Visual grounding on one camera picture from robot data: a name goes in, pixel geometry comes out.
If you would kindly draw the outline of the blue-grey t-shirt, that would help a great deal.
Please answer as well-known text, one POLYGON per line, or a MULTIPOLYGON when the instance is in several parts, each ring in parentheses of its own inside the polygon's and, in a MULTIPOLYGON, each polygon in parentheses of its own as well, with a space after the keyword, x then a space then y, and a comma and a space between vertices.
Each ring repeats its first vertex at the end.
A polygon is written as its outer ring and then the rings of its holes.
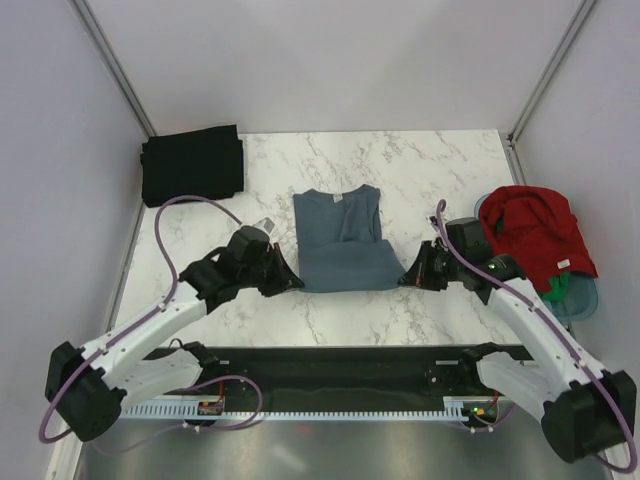
POLYGON ((385 291, 405 269, 382 236, 381 192, 370 185, 344 193, 293 196, 299 277, 309 293, 385 291))

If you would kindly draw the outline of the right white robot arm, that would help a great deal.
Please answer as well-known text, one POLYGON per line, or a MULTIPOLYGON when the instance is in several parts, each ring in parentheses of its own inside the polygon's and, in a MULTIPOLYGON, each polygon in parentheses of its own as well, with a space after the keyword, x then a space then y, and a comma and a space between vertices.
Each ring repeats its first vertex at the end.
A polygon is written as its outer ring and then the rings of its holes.
POLYGON ((467 392, 486 388, 505 395, 537 420, 552 450, 565 462, 627 446, 634 471, 637 387, 623 370, 612 372, 589 354, 542 303, 524 270, 509 255, 493 255, 473 217, 430 222, 438 235, 422 242, 400 285, 444 291, 453 282, 474 293, 517 336, 532 357, 526 366, 495 343, 467 349, 458 381, 467 392))

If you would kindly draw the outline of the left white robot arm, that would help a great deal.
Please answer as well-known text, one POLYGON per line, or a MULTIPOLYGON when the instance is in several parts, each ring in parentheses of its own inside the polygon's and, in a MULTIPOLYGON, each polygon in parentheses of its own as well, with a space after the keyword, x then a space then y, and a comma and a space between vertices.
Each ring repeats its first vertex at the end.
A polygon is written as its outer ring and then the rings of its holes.
POLYGON ((227 245, 190 263, 154 306, 138 319, 75 347, 70 342, 51 353, 45 397, 47 417, 57 413, 70 433, 89 442, 103 435, 124 410, 158 395, 193 388, 208 393, 219 382, 199 343, 156 360, 164 341, 199 321, 243 289, 273 297, 303 288, 278 244, 253 226, 242 226, 227 245))

